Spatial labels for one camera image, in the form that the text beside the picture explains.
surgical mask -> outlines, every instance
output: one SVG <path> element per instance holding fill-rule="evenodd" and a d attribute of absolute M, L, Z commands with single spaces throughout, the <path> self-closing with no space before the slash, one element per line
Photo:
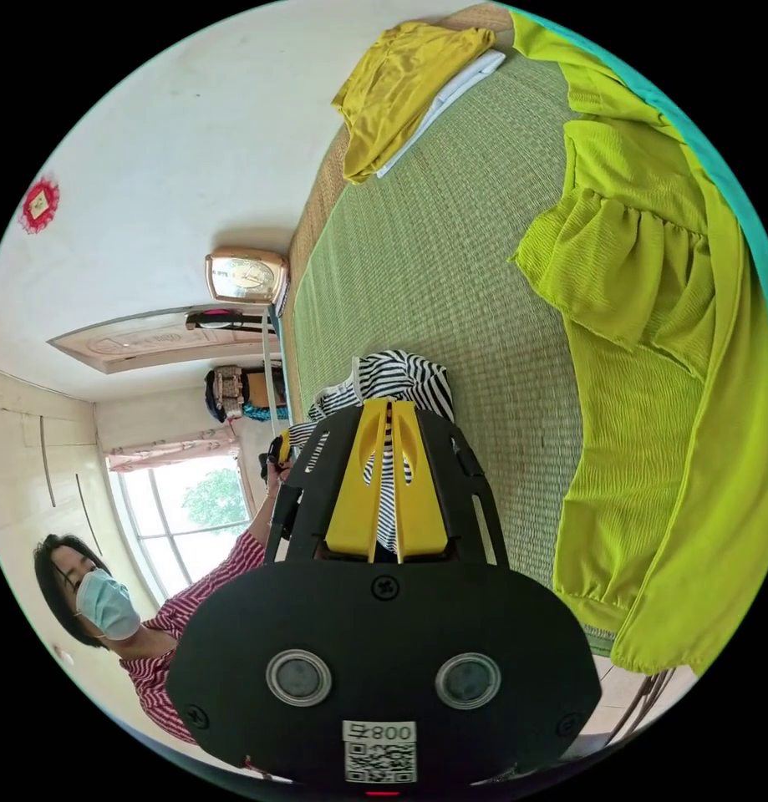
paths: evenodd
<path fill-rule="evenodd" d="M 124 641 L 141 626 L 127 588 L 101 568 L 90 571 L 80 582 L 77 610 L 77 615 L 88 618 L 102 632 L 96 637 L 107 637 L 110 641 Z"/>

screw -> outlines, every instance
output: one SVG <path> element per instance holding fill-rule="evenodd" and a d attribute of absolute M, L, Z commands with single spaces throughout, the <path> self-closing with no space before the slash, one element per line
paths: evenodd
<path fill-rule="evenodd" d="M 373 582 L 373 596 L 380 602 L 389 602 L 400 591 L 400 585 L 393 576 L 379 576 Z"/>
<path fill-rule="evenodd" d="M 563 738 L 574 730 L 580 729 L 584 717 L 580 713 L 568 713 L 557 724 L 557 734 Z"/>
<path fill-rule="evenodd" d="M 208 729 L 208 717 L 202 708 L 198 708 L 195 704 L 190 704 L 186 708 L 186 718 L 189 719 L 189 724 L 197 729 Z"/>

window curtain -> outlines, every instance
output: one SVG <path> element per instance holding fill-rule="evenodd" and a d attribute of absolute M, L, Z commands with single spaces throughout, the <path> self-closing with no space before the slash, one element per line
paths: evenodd
<path fill-rule="evenodd" d="M 152 443 L 120 446 L 106 452 L 109 470 L 128 473 L 143 468 L 175 465 L 188 459 L 231 456 L 239 454 L 239 442 L 233 431 L 205 429 L 174 440 L 155 440 Z"/>

black hair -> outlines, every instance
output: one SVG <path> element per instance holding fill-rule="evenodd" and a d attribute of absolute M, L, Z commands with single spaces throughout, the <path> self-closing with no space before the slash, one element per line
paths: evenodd
<path fill-rule="evenodd" d="M 54 564 L 52 554 L 60 546 L 68 546 L 70 549 L 88 557 L 98 568 L 110 573 L 108 567 L 94 554 L 89 547 L 74 535 L 49 535 L 42 543 L 39 543 L 33 552 L 35 563 L 35 578 L 38 580 L 38 587 L 49 609 L 52 611 L 58 623 L 75 641 L 84 643 L 86 646 L 94 648 L 108 648 L 102 643 L 101 639 L 90 635 L 83 626 L 78 616 L 74 615 L 74 610 L 69 606 L 69 602 L 64 595 L 64 589 L 58 581 L 58 567 Z"/>

clock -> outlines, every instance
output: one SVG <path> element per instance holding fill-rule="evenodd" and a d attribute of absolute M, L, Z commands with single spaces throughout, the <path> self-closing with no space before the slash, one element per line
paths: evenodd
<path fill-rule="evenodd" d="M 206 256 L 206 282 L 215 301 L 271 304 L 286 291 L 286 259 L 271 251 L 217 248 Z"/>

